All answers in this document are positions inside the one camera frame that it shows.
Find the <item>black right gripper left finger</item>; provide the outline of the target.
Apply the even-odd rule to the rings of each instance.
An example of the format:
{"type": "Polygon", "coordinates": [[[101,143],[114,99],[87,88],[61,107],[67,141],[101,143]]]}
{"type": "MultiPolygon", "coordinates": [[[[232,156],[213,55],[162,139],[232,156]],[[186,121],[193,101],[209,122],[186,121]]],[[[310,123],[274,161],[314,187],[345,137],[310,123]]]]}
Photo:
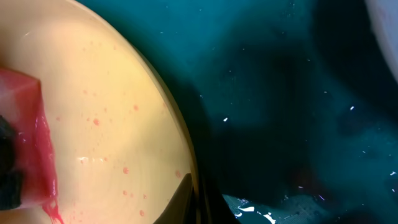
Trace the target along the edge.
{"type": "Polygon", "coordinates": [[[154,224],[196,224],[192,175],[186,174],[154,224]]]}

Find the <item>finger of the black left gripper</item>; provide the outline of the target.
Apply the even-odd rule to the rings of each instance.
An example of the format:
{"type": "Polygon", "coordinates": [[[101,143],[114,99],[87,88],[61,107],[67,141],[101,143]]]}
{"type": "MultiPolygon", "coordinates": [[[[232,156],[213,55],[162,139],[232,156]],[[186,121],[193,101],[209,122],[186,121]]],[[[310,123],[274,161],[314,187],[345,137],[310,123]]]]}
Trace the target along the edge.
{"type": "Polygon", "coordinates": [[[1,116],[1,210],[12,210],[21,205],[22,174],[14,166],[15,131],[1,116]]]}

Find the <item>pink and green sponge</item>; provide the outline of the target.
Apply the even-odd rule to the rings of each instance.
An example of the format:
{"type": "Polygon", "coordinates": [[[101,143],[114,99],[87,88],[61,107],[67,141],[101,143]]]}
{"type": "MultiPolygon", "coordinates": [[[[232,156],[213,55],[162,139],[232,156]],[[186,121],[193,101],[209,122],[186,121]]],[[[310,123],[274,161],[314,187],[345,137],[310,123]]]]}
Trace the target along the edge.
{"type": "Polygon", "coordinates": [[[40,80],[1,69],[1,116],[15,131],[15,168],[22,174],[21,205],[40,205],[52,223],[59,214],[55,153],[44,111],[40,80]]]}

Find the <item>yellow plate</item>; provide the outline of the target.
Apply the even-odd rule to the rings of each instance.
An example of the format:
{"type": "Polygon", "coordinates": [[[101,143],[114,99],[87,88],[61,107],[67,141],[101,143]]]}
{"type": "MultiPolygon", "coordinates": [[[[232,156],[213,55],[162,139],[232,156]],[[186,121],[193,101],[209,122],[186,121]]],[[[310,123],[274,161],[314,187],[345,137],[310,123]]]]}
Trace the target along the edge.
{"type": "MultiPolygon", "coordinates": [[[[157,72],[76,1],[2,1],[1,65],[38,78],[62,223],[154,223],[186,174],[192,142],[157,72]]],[[[41,207],[2,223],[52,223],[41,207]]]]}

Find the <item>white plate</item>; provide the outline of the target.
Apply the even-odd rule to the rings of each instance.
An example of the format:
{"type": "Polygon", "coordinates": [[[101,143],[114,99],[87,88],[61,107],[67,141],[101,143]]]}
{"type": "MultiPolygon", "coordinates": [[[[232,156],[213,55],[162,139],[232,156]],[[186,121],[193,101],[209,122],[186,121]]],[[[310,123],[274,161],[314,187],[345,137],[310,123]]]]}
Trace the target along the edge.
{"type": "Polygon", "coordinates": [[[397,0],[365,0],[373,32],[397,81],[397,0]]]}

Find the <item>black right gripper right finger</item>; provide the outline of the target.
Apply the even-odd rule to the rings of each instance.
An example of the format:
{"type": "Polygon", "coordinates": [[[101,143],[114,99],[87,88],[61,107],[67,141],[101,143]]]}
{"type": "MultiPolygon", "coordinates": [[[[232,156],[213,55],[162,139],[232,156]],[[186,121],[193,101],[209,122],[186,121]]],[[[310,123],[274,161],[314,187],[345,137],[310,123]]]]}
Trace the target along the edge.
{"type": "Polygon", "coordinates": [[[204,224],[239,224],[216,184],[200,176],[201,222],[204,224]]]}

